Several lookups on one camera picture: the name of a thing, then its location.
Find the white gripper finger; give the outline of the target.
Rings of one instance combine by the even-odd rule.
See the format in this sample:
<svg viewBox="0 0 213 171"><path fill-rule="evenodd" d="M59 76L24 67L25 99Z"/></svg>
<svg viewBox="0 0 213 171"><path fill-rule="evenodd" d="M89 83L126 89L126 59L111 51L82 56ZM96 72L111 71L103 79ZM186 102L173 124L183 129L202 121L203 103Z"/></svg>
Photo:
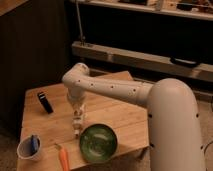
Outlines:
<svg viewBox="0 0 213 171"><path fill-rule="evenodd" d="M76 137L78 137L81 134L81 131L83 129L82 122L78 121L78 120L75 120L73 122L73 128L74 128L74 135Z"/></svg>

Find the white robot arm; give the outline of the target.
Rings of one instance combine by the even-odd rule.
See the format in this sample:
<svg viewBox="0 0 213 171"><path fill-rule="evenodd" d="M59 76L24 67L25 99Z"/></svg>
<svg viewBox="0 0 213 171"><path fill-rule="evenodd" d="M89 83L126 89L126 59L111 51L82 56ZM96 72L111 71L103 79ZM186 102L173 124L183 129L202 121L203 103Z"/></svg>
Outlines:
<svg viewBox="0 0 213 171"><path fill-rule="evenodd" d="M89 91L145 108L151 171L206 171L198 105L184 82L167 78L150 84L91 77L83 63L67 71L62 82L72 102Z"/></svg>

